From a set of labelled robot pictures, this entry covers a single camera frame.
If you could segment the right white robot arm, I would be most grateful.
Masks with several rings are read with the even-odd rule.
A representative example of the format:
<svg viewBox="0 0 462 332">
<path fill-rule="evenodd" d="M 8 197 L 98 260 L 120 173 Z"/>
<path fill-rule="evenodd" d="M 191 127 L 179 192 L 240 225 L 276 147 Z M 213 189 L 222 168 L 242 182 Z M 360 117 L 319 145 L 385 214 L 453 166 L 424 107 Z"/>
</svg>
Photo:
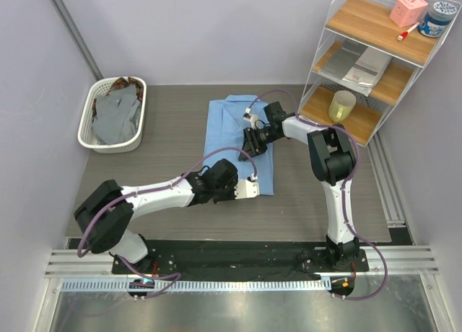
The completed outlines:
<svg viewBox="0 0 462 332">
<path fill-rule="evenodd" d="M 263 154 L 281 138 L 296 139 L 308 146 L 314 176 L 321 182 L 328 211 L 326 262 L 336 271 L 349 268 L 359 256 L 359 238 L 352 225 L 350 190 L 357 164 L 356 154 L 342 125 L 325 126 L 283 111 L 279 102 L 263 108 L 267 122 L 257 127 L 259 117 L 245 109 L 244 151 L 240 161 Z"/>
</svg>

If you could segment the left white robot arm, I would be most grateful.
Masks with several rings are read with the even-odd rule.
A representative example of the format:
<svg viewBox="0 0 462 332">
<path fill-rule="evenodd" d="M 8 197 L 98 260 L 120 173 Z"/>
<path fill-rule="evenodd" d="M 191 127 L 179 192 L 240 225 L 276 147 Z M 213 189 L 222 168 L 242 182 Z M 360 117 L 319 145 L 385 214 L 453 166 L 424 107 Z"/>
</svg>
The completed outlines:
<svg viewBox="0 0 462 332">
<path fill-rule="evenodd" d="M 154 251 L 140 234 L 128 229 L 131 220 L 173 207 L 233 200 L 237 183 L 237 168 L 226 159 L 203 172 L 160 184 L 122 187 L 115 180 L 106 180 L 74 212 L 83 232 L 77 254 L 81 258 L 89 251 L 108 251 L 144 274 L 153 267 Z"/>
</svg>

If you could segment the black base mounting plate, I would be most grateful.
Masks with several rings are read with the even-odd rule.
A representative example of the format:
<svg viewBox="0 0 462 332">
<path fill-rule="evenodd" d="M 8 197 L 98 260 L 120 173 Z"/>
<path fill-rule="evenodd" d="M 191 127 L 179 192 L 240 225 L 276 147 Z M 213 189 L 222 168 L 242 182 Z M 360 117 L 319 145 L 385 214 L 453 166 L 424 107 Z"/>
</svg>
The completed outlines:
<svg viewBox="0 0 462 332">
<path fill-rule="evenodd" d="M 150 257 L 134 268 L 146 275 L 176 272 L 182 281 L 302 281 L 324 273 L 369 271 L 363 249 L 333 265 L 320 243 L 148 240 Z"/>
</svg>

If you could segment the yellow translucent cup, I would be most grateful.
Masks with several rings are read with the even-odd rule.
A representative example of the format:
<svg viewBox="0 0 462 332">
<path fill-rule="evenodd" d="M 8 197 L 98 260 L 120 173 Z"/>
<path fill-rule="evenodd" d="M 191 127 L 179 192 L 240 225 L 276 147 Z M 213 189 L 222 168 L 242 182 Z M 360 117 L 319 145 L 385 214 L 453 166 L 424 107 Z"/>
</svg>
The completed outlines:
<svg viewBox="0 0 462 332">
<path fill-rule="evenodd" d="M 328 116 L 334 123 L 344 121 L 356 105 L 357 98 L 352 92 L 340 90 L 334 93 L 328 109 Z"/>
</svg>

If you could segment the grey shirt in basket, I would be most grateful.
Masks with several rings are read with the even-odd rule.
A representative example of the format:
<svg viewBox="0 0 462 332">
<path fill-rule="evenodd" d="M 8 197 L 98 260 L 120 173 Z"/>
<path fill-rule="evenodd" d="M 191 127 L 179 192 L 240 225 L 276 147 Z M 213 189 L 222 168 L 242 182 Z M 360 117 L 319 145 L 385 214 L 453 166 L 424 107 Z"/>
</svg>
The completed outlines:
<svg viewBox="0 0 462 332">
<path fill-rule="evenodd" d="M 134 85 L 99 95 L 95 110 L 92 129 L 103 144 L 120 144 L 135 136 L 141 116 L 141 102 Z"/>
</svg>

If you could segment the brown patterned garment in basket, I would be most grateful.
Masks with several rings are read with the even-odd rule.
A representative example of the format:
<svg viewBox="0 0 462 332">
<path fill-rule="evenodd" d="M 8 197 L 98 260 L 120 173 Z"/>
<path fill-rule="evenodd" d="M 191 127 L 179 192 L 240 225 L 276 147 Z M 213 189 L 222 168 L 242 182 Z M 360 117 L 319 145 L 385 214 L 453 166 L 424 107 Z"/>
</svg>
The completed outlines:
<svg viewBox="0 0 462 332">
<path fill-rule="evenodd" d="M 135 79 L 134 77 L 127 77 L 127 78 L 119 77 L 110 86 L 110 88 L 108 90 L 108 94 L 110 92 L 112 92 L 112 91 L 116 91 L 116 90 L 120 90 L 120 89 L 130 87 L 131 85 L 135 86 L 136 94 L 138 95 L 138 97 L 141 97 L 143 95 L 143 92 L 144 92 L 144 85 L 138 79 Z"/>
</svg>

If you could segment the grey booklet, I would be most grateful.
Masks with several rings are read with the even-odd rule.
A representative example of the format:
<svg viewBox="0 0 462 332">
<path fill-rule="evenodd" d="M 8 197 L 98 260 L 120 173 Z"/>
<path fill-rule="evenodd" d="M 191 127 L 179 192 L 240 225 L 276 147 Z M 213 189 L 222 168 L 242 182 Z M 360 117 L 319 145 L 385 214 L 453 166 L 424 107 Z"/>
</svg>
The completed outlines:
<svg viewBox="0 0 462 332">
<path fill-rule="evenodd" d="M 345 40 L 321 64 L 318 73 L 343 87 L 368 96 L 391 61 L 391 56 L 353 40 Z"/>
</svg>

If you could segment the white laundry basket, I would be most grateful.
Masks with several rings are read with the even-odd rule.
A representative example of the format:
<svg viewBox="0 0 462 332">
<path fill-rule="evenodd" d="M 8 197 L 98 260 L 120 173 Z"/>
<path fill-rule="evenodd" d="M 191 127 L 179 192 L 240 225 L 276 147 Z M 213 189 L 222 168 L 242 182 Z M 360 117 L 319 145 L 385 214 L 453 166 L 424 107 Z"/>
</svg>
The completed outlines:
<svg viewBox="0 0 462 332">
<path fill-rule="evenodd" d="M 138 77 L 95 82 L 87 94 L 77 132 L 78 142 L 102 154 L 135 150 L 141 143 L 147 86 Z"/>
</svg>

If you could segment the red white marker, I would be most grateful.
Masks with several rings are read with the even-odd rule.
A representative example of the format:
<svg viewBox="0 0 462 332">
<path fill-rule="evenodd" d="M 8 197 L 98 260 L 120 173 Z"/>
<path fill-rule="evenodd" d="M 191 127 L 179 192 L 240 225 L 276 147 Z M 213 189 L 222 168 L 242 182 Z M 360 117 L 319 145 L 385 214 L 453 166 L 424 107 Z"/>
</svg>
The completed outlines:
<svg viewBox="0 0 462 332">
<path fill-rule="evenodd" d="M 411 33 L 412 31 L 414 31 L 415 29 L 417 29 L 419 26 L 419 22 L 416 22 L 414 25 L 412 25 L 407 31 L 401 33 L 396 39 L 397 41 L 402 41 L 403 39 L 405 39 L 409 33 Z"/>
</svg>

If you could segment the pink cube power strip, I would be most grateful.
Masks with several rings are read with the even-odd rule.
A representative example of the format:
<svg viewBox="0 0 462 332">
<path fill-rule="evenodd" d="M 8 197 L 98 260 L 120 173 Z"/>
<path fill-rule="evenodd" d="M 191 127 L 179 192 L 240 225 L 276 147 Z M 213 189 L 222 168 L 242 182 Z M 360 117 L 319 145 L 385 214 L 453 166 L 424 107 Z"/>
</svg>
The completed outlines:
<svg viewBox="0 0 462 332">
<path fill-rule="evenodd" d="M 398 27 L 413 25 L 427 6 L 425 0 L 396 0 L 389 17 Z"/>
</svg>

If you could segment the blue white jar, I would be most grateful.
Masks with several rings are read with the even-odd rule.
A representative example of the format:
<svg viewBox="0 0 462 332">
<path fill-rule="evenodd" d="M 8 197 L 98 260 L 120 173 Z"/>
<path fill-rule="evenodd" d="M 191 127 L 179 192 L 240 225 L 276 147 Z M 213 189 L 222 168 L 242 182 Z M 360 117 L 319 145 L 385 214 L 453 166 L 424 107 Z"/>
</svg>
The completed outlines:
<svg viewBox="0 0 462 332">
<path fill-rule="evenodd" d="M 438 38 L 456 16 L 458 7 L 446 1 L 435 2 L 419 23 L 418 31 L 429 38 Z"/>
</svg>

